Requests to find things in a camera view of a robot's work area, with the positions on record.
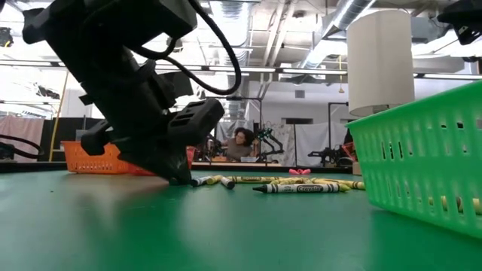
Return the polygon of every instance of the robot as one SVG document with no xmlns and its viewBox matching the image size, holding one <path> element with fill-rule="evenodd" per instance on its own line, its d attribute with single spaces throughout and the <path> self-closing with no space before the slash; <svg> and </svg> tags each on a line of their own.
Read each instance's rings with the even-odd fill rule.
<svg viewBox="0 0 482 271">
<path fill-rule="evenodd" d="M 197 27 L 196 13 L 219 37 L 233 63 L 236 80 L 229 90 L 205 84 L 169 57 L 175 43 Z M 176 90 L 169 75 L 157 75 L 155 61 L 164 59 L 176 65 L 218 95 L 234 93 L 241 83 L 233 49 L 197 0 L 55 0 L 45 9 L 24 11 L 23 16 L 24 41 L 46 41 L 85 89 L 82 102 L 94 103 L 105 116 L 82 137 L 82 148 L 89 155 L 101 155 L 104 145 L 111 142 L 120 150 L 120 160 L 170 184 L 187 184 L 191 173 L 186 146 L 201 143 L 223 117 L 224 109 L 218 100 L 207 99 L 169 112 L 185 90 Z M 142 46 L 162 33 L 171 38 L 166 51 Z M 131 51 L 148 61 L 139 66 Z"/>
<path fill-rule="evenodd" d="M 265 152 L 262 152 L 260 155 L 259 155 L 259 160 L 261 162 L 267 162 L 267 157 L 268 155 L 272 155 L 272 154 L 284 154 L 285 153 L 285 150 L 283 150 L 283 143 L 281 143 L 278 139 L 276 139 L 274 137 L 274 135 L 272 134 L 273 133 L 273 129 L 271 128 L 265 128 L 265 129 L 262 129 L 260 131 L 258 131 L 258 139 L 264 143 L 266 143 L 268 146 L 271 147 L 271 151 L 265 151 Z M 276 150 L 275 146 L 273 144 L 271 144 L 268 139 L 270 139 L 271 141 L 275 142 L 277 145 L 278 145 L 278 150 Z"/>
</svg>

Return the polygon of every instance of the white lampshade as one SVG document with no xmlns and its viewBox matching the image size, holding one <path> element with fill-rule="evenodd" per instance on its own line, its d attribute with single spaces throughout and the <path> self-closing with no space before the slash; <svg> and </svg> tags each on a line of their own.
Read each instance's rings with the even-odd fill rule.
<svg viewBox="0 0 482 271">
<path fill-rule="evenodd" d="M 409 14 L 362 17 L 348 28 L 347 43 L 350 114 L 364 117 L 415 99 Z"/>
</svg>

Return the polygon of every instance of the person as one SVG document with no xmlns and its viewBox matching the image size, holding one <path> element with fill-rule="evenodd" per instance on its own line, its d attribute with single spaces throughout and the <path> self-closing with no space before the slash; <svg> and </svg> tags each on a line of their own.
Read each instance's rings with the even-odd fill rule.
<svg viewBox="0 0 482 271">
<path fill-rule="evenodd" d="M 227 147 L 226 156 L 229 160 L 241 162 L 241 157 L 256 157 L 257 148 L 253 150 L 251 145 L 255 140 L 255 134 L 245 128 L 237 128 L 234 131 L 234 138 L 223 142 Z"/>
</svg>

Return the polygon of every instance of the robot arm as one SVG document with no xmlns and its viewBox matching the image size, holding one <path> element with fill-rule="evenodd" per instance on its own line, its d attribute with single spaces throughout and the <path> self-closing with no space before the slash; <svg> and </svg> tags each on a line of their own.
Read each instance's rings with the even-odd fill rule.
<svg viewBox="0 0 482 271">
<path fill-rule="evenodd" d="M 265 151 L 265 152 L 260 154 L 262 160 L 266 160 L 267 156 L 271 155 L 271 154 L 283 154 L 283 153 L 285 153 L 285 151 L 283 150 L 283 144 L 273 136 L 272 132 L 273 132 L 273 129 L 271 129 L 271 128 L 266 128 L 266 129 L 263 129 L 263 130 L 258 132 L 258 138 L 262 142 L 266 143 L 267 145 L 269 145 L 271 147 L 271 151 Z M 271 141 L 275 142 L 278 145 L 279 150 L 276 150 L 274 145 L 269 143 L 267 139 L 270 139 Z"/>
<path fill-rule="evenodd" d="M 455 29 L 461 45 L 476 41 L 482 35 L 482 2 L 460 0 L 444 9 L 438 21 L 449 23 Z"/>
<path fill-rule="evenodd" d="M 169 57 L 175 42 L 196 28 L 196 13 L 212 27 L 230 56 L 236 83 L 229 90 L 210 87 Z M 169 75 L 155 73 L 155 60 L 171 62 L 216 94 L 234 93 L 241 81 L 232 48 L 197 0 L 55 0 L 48 8 L 23 14 L 25 42 L 45 40 L 85 89 L 82 101 L 96 104 L 105 116 L 82 138 L 83 149 L 99 155 L 112 142 L 121 160 L 171 184 L 187 184 L 191 174 L 186 146 L 201 143 L 224 109 L 217 100 L 207 99 L 170 113 L 179 95 Z M 172 38 L 165 52 L 142 47 L 161 33 Z M 148 61 L 139 66 L 131 50 Z"/>
</svg>

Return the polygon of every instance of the dark hair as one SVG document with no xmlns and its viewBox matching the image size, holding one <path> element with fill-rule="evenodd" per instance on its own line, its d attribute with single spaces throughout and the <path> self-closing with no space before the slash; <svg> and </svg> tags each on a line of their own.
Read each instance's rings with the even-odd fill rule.
<svg viewBox="0 0 482 271">
<path fill-rule="evenodd" d="M 234 130 L 234 136 L 237 136 L 240 132 L 244 134 L 244 145 L 251 146 L 251 144 L 253 144 L 253 141 L 255 140 L 255 134 L 250 129 L 244 129 L 240 127 Z"/>
</svg>

